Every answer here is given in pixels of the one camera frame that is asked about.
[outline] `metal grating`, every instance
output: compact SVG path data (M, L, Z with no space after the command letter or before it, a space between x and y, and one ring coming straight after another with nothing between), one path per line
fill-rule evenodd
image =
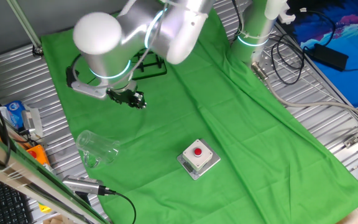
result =
M238 1L240 9L248 0ZM222 20L228 39L234 38L238 27L237 15L230 0L218 0L214 8ZM286 100L293 102L340 101L344 97L324 75L319 76L315 70L306 65L302 77L296 85L285 86L280 83L271 68L270 51L273 42L267 43L261 64L270 77L274 89ZM285 46L281 52L289 63L298 63L298 59ZM67 120L57 92L52 83L47 64L44 59L32 55L32 46L26 46L0 55L0 102L21 100L30 107L38 108L44 127L45 150L52 167L58 176L80 175L87 177L75 142L68 129ZM292 81L297 73L277 60L277 68L285 80ZM343 142L348 136L358 132L358 121L346 110L330 106L314 108L287 108L322 144L324 144L358 180L358 144L350 149ZM97 196L89 197L93 208L104 218ZM29 199L34 223L42 223L51 214L40 212L38 203Z

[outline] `red button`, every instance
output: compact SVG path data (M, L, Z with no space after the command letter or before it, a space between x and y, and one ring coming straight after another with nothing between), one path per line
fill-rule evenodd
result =
M196 148L194 150L194 155L196 155L196 156L200 156L202 153L203 153L203 151L201 149L199 149L199 148Z
M36 153L36 152L34 152L34 151L29 151L29 154L30 154L32 157L34 157L34 159L37 158L37 153Z

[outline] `gray cable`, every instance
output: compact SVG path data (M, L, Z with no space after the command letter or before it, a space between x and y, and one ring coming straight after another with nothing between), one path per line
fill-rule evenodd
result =
M321 105L328 105L328 106L339 106L341 108L345 108L348 110L351 110L355 113L358 114L358 109L354 108L352 106L343 104L343 103L336 103L336 102L314 102L314 103L291 103L288 101L285 101L283 98L279 97L279 95L276 93L276 91L273 89L272 84L270 83L269 79L265 79L266 84L268 86L268 88L270 89L270 91L272 92L273 96L275 96L277 98L277 100L279 102L281 102L282 104L288 105L288 106L293 106L293 107L307 107L307 106L321 106Z
M143 62L144 58L146 58L148 52L150 51L150 49L152 48L152 45L154 44L154 41L157 39L157 36L160 34L160 31L161 31L161 25L162 25L162 20L164 19L165 17L165 12L167 11L168 7L168 3L165 3L164 4L164 8L162 9L162 15L161 15L161 18L159 19L159 23L158 23L158 26L157 26L157 31L155 33L155 35L153 36L151 42L150 42L150 45L149 47L146 49L146 51L143 53L143 55L141 56L141 58L138 60L138 62L135 64L135 66L124 76L122 77L118 82L116 83L113 83L113 84L109 84L109 85L104 85L104 86L91 86L91 85L87 85L88 87L92 88L92 89L102 89L102 88L114 88L114 86L116 86L117 84L120 84L121 82L125 81L125 80L131 80L132 76L133 76L133 73L135 72L135 70L137 69L137 67ZM86 85L85 83L81 82L78 77L77 77L77 74L75 72L75 65L77 64L78 60L75 60L73 62L73 65L71 67L71 69L73 70L73 74L74 74L74 78L76 81L80 82L80 85Z

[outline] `emergency stop button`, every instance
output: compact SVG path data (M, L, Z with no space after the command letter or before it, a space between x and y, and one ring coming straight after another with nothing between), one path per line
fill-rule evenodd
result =
M203 151L202 151L200 148L196 148L196 149L194 150L194 155L195 155L196 157L200 157L200 156L202 155L202 153L203 153Z

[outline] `metal pole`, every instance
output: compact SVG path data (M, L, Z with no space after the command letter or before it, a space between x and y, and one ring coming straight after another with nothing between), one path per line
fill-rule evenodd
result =
M17 19L22 24L23 29L29 36L32 44L35 46L35 50L37 53L42 53L42 44L40 39L38 38L37 34L35 33L34 29L31 27L30 22L27 20L22 8L17 3L16 0L6 0L9 6L11 7L12 11L15 13Z

